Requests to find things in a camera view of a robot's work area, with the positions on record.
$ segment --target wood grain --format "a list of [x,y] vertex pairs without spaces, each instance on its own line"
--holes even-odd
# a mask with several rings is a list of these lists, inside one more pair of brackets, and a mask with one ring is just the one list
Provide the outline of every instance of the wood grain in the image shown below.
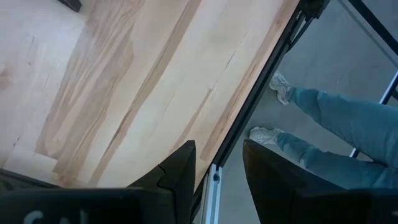
[[187,139],[199,183],[298,0],[0,3],[0,166],[125,187]]

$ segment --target jeans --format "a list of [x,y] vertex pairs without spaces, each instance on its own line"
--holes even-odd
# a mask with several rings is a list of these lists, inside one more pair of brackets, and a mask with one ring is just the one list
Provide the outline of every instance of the jeans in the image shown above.
[[320,126],[374,160],[322,152],[291,134],[279,134],[278,146],[294,161],[346,189],[398,187],[397,108],[304,88],[292,88],[286,97]]

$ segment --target blue jeans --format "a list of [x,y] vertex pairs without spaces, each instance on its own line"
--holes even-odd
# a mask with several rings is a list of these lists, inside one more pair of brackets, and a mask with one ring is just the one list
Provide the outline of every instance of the blue jeans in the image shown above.
[[287,93],[304,113],[374,162],[322,152],[291,134],[277,137],[278,146],[314,174],[346,189],[398,188],[398,109],[292,88]]

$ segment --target person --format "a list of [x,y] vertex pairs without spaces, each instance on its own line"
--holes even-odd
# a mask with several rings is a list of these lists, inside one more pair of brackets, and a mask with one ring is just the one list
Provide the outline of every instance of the person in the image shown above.
[[373,162],[322,152],[277,128],[254,127],[249,139],[262,145],[278,145],[310,172],[345,189],[398,187],[397,108],[294,87],[279,72],[269,86],[277,92],[277,99],[283,105],[295,103],[320,126],[359,149]]

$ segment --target white sneaker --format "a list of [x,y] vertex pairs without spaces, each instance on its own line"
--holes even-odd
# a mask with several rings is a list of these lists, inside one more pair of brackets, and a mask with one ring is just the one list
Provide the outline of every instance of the white sneaker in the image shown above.
[[260,127],[254,127],[250,130],[249,139],[259,144],[276,144],[278,134],[283,133],[282,130],[274,128],[272,130]]
[[275,72],[269,83],[269,88],[277,92],[277,98],[280,103],[282,103],[283,105],[289,103],[289,101],[286,99],[286,93],[292,88],[292,85],[280,72]]

